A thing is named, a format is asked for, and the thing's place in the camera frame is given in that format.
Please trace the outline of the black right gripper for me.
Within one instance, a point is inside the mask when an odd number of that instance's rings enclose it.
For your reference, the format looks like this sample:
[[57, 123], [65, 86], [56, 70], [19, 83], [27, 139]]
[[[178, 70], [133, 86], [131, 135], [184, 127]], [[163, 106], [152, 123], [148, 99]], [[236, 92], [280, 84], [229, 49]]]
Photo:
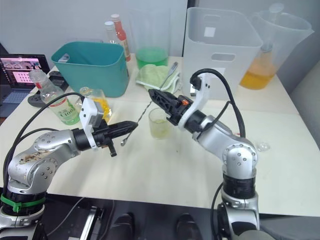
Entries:
[[178, 125], [183, 114], [193, 104], [193, 100], [184, 95], [176, 97], [170, 92], [158, 89], [149, 89], [151, 101], [158, 105], [167, 114], [167, 119], [173, 125]]

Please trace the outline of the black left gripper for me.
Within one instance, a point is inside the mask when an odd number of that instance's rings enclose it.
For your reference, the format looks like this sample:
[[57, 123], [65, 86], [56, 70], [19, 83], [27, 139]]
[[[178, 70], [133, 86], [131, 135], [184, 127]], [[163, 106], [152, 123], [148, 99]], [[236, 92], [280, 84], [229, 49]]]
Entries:
[[98, 148], [108, 147], [110, 156], [117, 155], [113, 139], [127, 135], [138, 127], [135, 121], [125, 120], [111, 125], [102, 123], [99, 127], [94, 128], [93, 138]]

